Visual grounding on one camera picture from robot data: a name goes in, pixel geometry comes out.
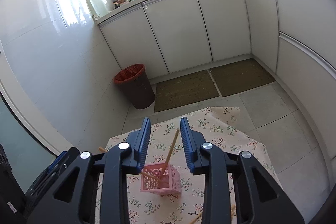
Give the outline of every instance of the ribbed blue pad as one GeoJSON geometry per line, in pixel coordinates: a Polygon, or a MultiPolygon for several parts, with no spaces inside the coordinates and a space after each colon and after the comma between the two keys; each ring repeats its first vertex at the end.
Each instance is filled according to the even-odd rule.
{"type": "Polygon", "coordinates": [[[53,163],[51,163],[51,165],[49,165],[48,168],[48,173],[55,167],[55,165],[61,160],[61,158],[65,155],[66,151],[61,152],[61,154],[59,154],[59,156],[53,161],[53,163]]]}
{"type": "Polygon", "coordinates": [[[140,173],[145,165],[148,144],[151,138],[151,121],[149,119],[147,119],[145,125],[142,125],[139,134],[140,136],[142,135],[142,139],[138,150],[138,163],[136,167],[140,173]]]}
{"type": "Polygon", "coordinates": [[[195,169],[195,164],[194,162],[192,162],[193,161],[193,149],[192,149],[192,144],[191,144],[190,136],[189,136],[189,133],[191,133],[191,131],[190,131],[190,127],[188,124],[188,120],[185,117],[181,119],[180,129],[181,129],[181,138],[182,138],[182,143],[183,143],[185,160],[187,162],[187,166],[190,172],[193,173],[195,169]]]}

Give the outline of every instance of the brown trash can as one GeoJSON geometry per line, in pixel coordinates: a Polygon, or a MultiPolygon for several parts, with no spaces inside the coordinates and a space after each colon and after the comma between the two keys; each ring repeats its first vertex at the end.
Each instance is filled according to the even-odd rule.
{"type": "Polygon", "coordinates": [[[113,82],[137,109],[149,107],[155,100],[144,64],[135,64],[123,69],[114,77],[113,82]]]}

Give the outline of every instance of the pink plastic crate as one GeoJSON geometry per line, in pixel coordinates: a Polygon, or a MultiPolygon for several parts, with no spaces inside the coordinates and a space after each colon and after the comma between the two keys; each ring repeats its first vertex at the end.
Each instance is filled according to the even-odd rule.
{"type": "MultiPolygon", "coordinates": [[[[158,178],[164,165],[164,163],[148,164],[143,167],[142,171],[158,178]]],[[[181,193],[180,174],[171,164],[168,164],[161,180],[162,182],[159,182],[141,175],[140,192],[150,192],[157,195],[181,193]]]]}

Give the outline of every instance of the floral tablecloth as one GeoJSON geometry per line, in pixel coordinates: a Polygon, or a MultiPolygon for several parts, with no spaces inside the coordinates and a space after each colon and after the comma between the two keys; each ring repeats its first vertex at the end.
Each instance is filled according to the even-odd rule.
{"type": "MultiPolygon", "coordinates": [[[[216,144],[223,151],[234,154],[239,154],[243,150],[250,151],[280,185],[265,145],[235,129],[234,126],[239,114],[240,109],[237,107],[208,107],[152,125],[146,163],[165,161],[175,131],[180,126],[180,119],[181,117],[187,117],[191,129],[203,133],[206,141],[216,144]]],[[[127,136],[128,133],[125,133],[111,138],[106,149],[109,150],[116,144],[125,141],[127,136]]],[[[204,175],[193,176],[190,174],[186,166],[181,135],[179,135],[175,144],[170,163],[180,173],[181,195],[159,196],[152,193],[142,193],[140,192],[140,175],[127,175],[130,223],[188,224],[202,211],[204,175]]],[[[231,203],[234,204],[232,179],[230,174],[228,176],[231,203]]],[[[99,223],[102,178],[103,174],[100,174],[95,223],[99,223]]]]}

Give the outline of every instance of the glass panel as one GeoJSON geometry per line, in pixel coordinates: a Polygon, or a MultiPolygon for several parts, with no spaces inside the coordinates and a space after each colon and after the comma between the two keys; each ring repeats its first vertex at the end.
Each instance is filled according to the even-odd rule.
{"type": "Polygon", "coordinates": [[[0,96],[0,143],[23,192],[55,159],[16,120],[0,96]]]}

